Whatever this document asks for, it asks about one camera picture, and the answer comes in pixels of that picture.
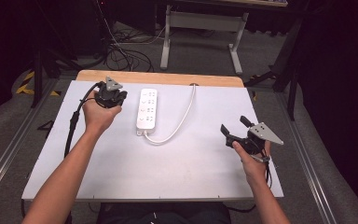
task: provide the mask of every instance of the person's lap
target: person's lap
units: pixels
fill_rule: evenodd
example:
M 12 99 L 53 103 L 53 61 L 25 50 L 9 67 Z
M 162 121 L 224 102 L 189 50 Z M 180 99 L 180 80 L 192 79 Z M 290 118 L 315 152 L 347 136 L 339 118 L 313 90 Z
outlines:
M 98 223 L 230 223 L 230 217 L 219 202 L 102 203 Z

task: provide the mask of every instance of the white power strip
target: white power strip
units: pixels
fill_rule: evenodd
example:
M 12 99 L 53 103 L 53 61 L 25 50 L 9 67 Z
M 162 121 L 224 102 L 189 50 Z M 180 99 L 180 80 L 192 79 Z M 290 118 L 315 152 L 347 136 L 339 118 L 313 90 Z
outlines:
M 153 133 L 156 129 L 157 96 L 155 89 L 142 89 L 139 100 L 136 134 Z

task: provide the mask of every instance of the black wire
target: black wire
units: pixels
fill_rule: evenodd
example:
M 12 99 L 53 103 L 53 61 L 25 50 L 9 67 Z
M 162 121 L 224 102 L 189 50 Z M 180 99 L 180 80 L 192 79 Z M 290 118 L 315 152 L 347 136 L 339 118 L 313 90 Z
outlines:
M 260 152 L 262 157 L 266 157 L 265 152 L 266 152 L 266 150 L 263 148 L 261 150 L 261 152 Z M 266 164 L 266 182 L 268 183 L 270 181 L 269 182 L 269 188 L 271 189 L 271 187 L 272 187 L 272 175 L 271 175 L 271 171 L 269 170 L 269 161 L 265 162 L 265 164 Z M 233 207 L 227 207 L 227 206 L 226 206 L 226 208 L 228 210 L 232 210 L 232 211 L 235 211 L 235 212 L 249 213 L 249 212 L 251 212 L 251 211 L 253 211 L 255 209 L 255 204 L 249 209 L 239 209 L 239 208 L 233 208 Z
M 25 217 L 25 200 L 21 199 L 21 214 L 22 217 Z
M 81 106 L 87 102 L 87 97 L 90 95 L 90 93 L 94 90 L 95 87 L 101 87 L 101 82 L 95 83 L 86 93 L 86 95 L 83 97 L 82 100 L 80 100 L 80 104 L 77 108 L 77 110 L 74 112 L 72 118 L 71 118 L 71 124 L 70 124 L 70 128 L 69 128 L 69 133 L 68 133 L 68 138 L 66 139 L 66 145 L 65 145 L 65 151 L 63 156 L 66 157 L 69 153 L 69 149 L 71 147 L 71 143 L 72 143 L 72 138 L 74 136 L 75 133 L 75 129 L 76 129 L 76 125 L 79 119 L 79 115 L 80 115 L 80 109 Z
M 121 29 L 114 32 L 114 36 L 119 43 L 145 43 L 148 42 L 151 39 L 154 39 L 155 37 L 146 33 L 143 33 L 141 31 L 133 30 L 133 29 Z M 137 36 L 144 36 L 148 37 L 148 39 L 143 41 L 133 41 L 132 39 Z
M 233 208 L 233 207 L 227 207 L 228 210 L 234 211 L 234 212 L 240 212 L 240 213 L 249 213 L 252 212 L 255 209 L 255 204 L 249 208 L 249 209 L 239 209 L 239 208 Z
M 91 207 L 91 204 L 90 204 L 90 203 L 89 203 L 89 210 L 91 210 L 91 212 L 93 212 L 93 213 L 99 213 L 99 211 L 96 211 L 96 210 L 92 209 L 92 207 Z
M 118 51 L 119 54 L 122 55 L 122 57 L 117 57 L 116 52 Z M 145 55 L 144 53 L 137 51 L 137 50 L 131 50 L 131 49 L 123 49 L 119 46 L 116 45 L 111 45 L 110 46 L 110 50 L 108 51 L 108 57 L 106 58 L 106 60 L 104 61 L 103 64 L 106 64 L 106 66 L 113 71 L 123 71 L 126 69 L 129 69 L 130 71 L 133 71 L 134 69 L 136 69 L 142 61 L 148 64 L 148 68 L 146 70 L 146 72 L 154 72 L 154 67 L 153 64 L 151 62 L 151 60 L 149 59 L 149 57 L 147 57 L 147 55 Z M 116 67 L 112 66 L 109 62 L 108 59 L 111 59 L 112 62 L 114 62 L 116 64 Z

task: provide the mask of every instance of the hand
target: hand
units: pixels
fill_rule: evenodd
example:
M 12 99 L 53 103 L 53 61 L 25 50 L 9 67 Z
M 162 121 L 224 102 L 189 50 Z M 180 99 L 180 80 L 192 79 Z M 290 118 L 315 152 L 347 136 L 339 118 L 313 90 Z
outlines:
M 103 108 L 95 100 L 96 91 L 92 91 L 87 97 L 89 100 L 83 104 L 83 111 L 86 120 L 86 132 L 93 132 L 101 135 L 112 124 L 115 116 L 120 113 L 121 106 Z
M 233 142 L 232 146 L 241 157 L 243 170 L 246 173 L 246 179 L 250 185 L 256 183 L 266 183 L 266 164 L 253 159 L 238 142 Z M 266 141 L 264 145 L 266 155 L 270 155 L 271 143 Z

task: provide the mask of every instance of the white tabletop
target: white tabletop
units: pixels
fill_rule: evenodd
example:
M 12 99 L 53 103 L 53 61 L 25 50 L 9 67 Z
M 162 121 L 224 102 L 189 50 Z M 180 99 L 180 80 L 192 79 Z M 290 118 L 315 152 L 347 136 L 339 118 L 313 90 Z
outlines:
M 231 134 L 244 137 L 240 122 L 244 115 L 258 123 L 245 88 L 197 87 L 193 106 L 178 133 L 166 144 L 155 146 L 136 135 L 140 91 L 158 90 L 157 128 L 151 138 L 171 134 L 186 112 L 192 87 L 162 84 L 121 83 L 128 92 L 122 112 L 97 143 L 84 176 L 77 201 L 155 202 L 228 201 L 252 198 L 240 158 L 226 147 L 221 124 Z M 32 200 L 63 159 L 69 120 L 79 99 L 93 85 L 73 81 L 63 100 L 48 140 L 39 155 L 22 199 Z M 81 113 L 72 141 L 84 132 Z M 273 162 L 272 192 L 282 197 L 282 188 Z

